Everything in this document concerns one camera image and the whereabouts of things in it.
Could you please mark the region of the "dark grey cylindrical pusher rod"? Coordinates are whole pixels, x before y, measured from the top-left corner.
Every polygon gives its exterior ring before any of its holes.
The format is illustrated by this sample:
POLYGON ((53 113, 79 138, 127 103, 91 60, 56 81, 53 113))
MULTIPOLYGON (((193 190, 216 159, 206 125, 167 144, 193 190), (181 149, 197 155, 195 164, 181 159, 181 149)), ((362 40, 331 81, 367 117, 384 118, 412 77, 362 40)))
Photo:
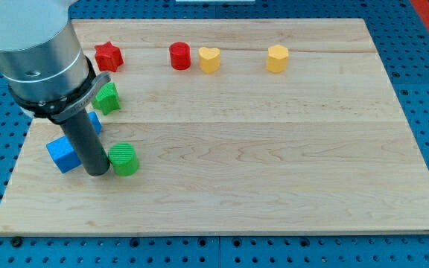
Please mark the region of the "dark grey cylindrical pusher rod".
POLYGON ((89 175, 100 176, 109 170, 108 156, 85 109, 60 126, 89 175))

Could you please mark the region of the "black gripper mounting flange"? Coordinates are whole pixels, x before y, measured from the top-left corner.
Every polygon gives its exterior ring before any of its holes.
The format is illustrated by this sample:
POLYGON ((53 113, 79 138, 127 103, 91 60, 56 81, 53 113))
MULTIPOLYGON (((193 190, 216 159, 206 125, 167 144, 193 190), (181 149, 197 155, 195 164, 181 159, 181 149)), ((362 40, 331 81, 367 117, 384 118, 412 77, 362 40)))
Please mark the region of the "black gripper mounting flange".
POLYGON ((48 118, 54 124, 62 124, 81 112, 95 98, 102 87, 111 81, 108 71, 95 75, 93 65, 88 57, 86 57, 86 63, 89 73, 84 82, 71 94, 63 95, 56 100, 37 102, 25 100, 16 93, 11 85, 8 86, 9 93, 30 117, 48 118))

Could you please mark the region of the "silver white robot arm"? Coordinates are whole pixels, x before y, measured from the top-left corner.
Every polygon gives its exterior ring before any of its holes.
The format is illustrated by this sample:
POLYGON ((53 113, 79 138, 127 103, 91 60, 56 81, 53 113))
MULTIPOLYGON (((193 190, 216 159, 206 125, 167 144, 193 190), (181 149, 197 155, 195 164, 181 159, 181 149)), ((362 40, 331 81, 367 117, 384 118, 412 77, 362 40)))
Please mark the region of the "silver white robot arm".
POLYGON ((70 0, 0 0, 0 72, 15 102, 61 126, 86 172, 100 176, 109 159, 86 106, 111 81, 96 74, 69 16, 70 0))

